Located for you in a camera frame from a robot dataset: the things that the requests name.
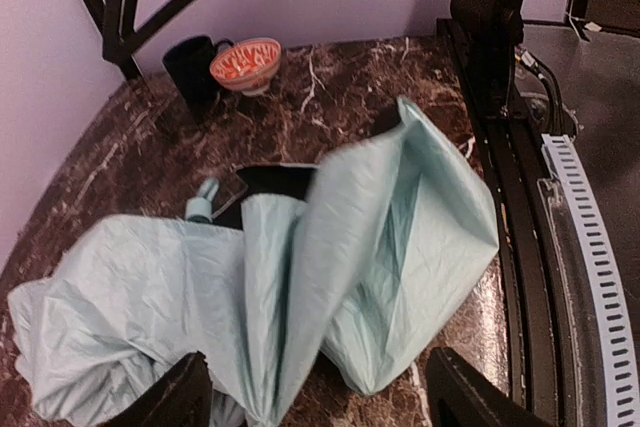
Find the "orange patterned bowl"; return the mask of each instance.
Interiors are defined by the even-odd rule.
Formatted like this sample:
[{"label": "orange patterned bowl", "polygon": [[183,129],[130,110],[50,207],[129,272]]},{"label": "orange patterned bowl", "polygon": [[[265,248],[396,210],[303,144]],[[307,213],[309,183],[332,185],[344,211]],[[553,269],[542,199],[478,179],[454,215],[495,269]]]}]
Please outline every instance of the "orange patterned bowl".
[{"label": "orange patterned bowl", "polygon": [[269,90],[281,59],[282,46],[277,41],[251,39],[220,53],[209,70],[225,89],[255,97]]}]

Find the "white perforated strip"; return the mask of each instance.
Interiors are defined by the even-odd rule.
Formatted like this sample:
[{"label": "white perforated strip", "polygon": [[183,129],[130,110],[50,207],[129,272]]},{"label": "white perforated strip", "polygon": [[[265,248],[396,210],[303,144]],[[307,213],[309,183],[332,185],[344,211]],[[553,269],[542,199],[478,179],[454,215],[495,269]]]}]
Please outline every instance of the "white perforated strip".
[{"label": "white perforated strip", "polygon": [[600,210],[567,136],[543,135],[549,168],[562,183],[587,266],[604,364],[608,427],[640,426],[640,389],[624,290]]}]

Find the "fabric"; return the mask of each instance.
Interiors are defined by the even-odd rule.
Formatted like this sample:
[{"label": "fabric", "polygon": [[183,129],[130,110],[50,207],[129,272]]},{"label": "fabric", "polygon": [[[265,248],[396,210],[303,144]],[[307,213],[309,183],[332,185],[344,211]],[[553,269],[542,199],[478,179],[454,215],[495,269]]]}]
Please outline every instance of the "fabric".
[{"label": "fabric", "polygon": [[261,194],[243,230],[104,219],[9,295],[36,412],[93,425],[202,352],[212,425],[276,426],[320,349],[363,394],[444,326],[498,249],[488,189],[407,99],[401,124],[327,156],[305,202]]}]

